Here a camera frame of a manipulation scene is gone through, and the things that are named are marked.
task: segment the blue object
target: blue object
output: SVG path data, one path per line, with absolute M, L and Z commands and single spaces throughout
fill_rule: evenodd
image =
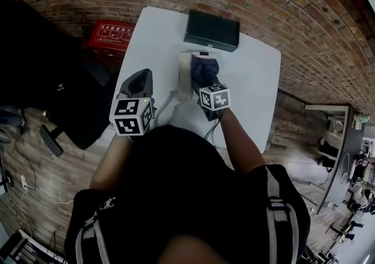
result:
M 217 78 L 219 64 L 216 59 L 204 59 L 192 55 L 192 83 L 198 87 L 208 87 L 220 83 Z

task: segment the brick wall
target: brick wall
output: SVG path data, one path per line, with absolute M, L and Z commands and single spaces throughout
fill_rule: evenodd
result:
M 281 89 L 375 112 L 375 15 L 367 0 L 24 1 L 72 35 L 97 19 L 136 22 L 145 5 L 239 20 L 242 32 L 282 51 Z

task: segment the person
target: person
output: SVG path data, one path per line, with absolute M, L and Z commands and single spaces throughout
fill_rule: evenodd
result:
M 310 217 L 286 170 L 265 165 L 229 108 L 220 123 L 234 170 L 213 145 L 185 129 L 161 126 L 134 143 L 115 135 L 90 188 L 74 198 L 64 245 L 68 263 L 103 263 L 103 255 L 112 264 L 269 263 L 268 172 L 298 221 L 295 237 L 289 225 L 278 225 L 277 254 L 292 259 L 297 238 L 299 257 Z M 101 231 L 82 235 L 94 213 Z

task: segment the electrical outlet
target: electrical outlet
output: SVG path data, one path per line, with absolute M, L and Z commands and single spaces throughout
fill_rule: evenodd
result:
M 21 182 L 22 182 L 23 189 L 25 189 L 25 190 L 29 189 L 28 182 L 26 181 L 26 178 L 23 175 L 21 175 Z

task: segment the logo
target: logo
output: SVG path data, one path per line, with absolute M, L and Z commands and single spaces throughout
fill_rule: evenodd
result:
M 64 83 L 59 84 L 59 87 L 57 88 L 57 91 L 61 91 L 63 89 L 65 89 Z
M 114 206 L 114 204 L 111 204 L 111 202 L 112 202 L 113 200 L 115 200 L 115 199 L 116 199 L 116 197 L 113 197 L 113 198 L 110 198 L 109 200 L 107 200 L 107 201 L 105 202 L 104 206 L 100 208 L 100 210 L 106 210 L 106 209 L 108 209 L 108 208 L 112 208 L 112 207 Z

